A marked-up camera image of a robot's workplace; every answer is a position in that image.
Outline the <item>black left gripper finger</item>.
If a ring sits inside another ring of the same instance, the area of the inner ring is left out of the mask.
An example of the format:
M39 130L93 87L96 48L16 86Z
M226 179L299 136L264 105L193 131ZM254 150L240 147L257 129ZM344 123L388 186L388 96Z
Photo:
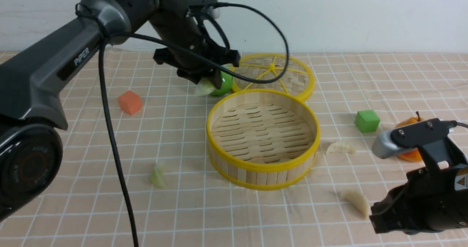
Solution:
M216 90L220 90L223 84L223 77L219 69L210 69L204 73L204 78L210 82Z

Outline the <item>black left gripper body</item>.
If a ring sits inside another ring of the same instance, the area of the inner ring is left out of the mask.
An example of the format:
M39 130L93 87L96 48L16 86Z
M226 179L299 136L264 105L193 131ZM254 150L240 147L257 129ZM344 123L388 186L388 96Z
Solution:
M167 9L152 12L150 25L164 42L169 42L211 60L217 65L232 64L239 67L239 51L221 47L212 40L207 31L200 29L193 18L183 18ZM156 49L153 55L158 65L167 64L177 69L177 76L198 84L205 72L218 69L191 54L170 47Z

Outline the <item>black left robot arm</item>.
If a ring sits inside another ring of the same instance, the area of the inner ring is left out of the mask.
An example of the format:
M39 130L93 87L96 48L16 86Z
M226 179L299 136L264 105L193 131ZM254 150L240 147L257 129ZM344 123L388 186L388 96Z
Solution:
M165 43L154 61L177 68L197 84L221 87L220 66L239 66L228 42L219 46L202 20L216 18L217 0L81 0L76 18L1 64L1 220L40 195L56 177L63 158L57 129L68 122L60 92L102 47L120 45L149 22Z

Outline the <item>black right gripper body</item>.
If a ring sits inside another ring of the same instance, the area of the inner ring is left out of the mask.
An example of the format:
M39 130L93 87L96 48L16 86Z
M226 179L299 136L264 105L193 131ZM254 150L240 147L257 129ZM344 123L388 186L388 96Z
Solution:
M426 169L408 172L408 181L371 206L376 234L408 235L467 228L467 165L445 168L431 176Z

